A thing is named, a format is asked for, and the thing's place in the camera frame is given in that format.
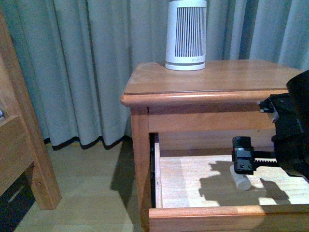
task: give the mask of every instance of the wooden bed frame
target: wooden bed frame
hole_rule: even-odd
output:
[[[41,209],[61,199],[11,36],[0,9],[0,194],[25,173]]]

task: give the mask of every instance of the curtain fold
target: curtain fold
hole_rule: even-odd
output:
[[[169,0],[0,0],[44,139],[130,135],[119,102],[139,62],[164,62]],[[309,69],[309,1],[208,0],[206,59]]]

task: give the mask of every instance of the wooden floor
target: wooden floor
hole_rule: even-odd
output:
[[[62,200],[56,210],[35,203],[16,232],[141,232],[131,141],[111,150],[47,147]]]

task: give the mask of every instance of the black object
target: black object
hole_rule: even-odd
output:
[[[14,231],[34,202],[31,187],[22,174],[0,196],[0,231]]]
[[[287,88],[289,93],[270,95],[259,103],[260,111],[269,113],[275,123],[276,135],[271,138],[275,152],[254,151],[250,137],[234,137],[236,173],[253,174],[258,167],[269,166],[309,179],[309,70],[292,78]]]

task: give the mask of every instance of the white tube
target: white tube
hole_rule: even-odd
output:
[[[234,171],[234,165],[232,165],[230,167],[230,172],[232,174],[232,177],[233,177],[233,180],[236,184],[236,187],[239,189],[239,190],[242,190],[242,191],[246,191],[248,189],[250,189],[251,187],[251,182],[250,180],[247,178],[246,175],[241,175],[241,174],[237,174],[235,171]]]

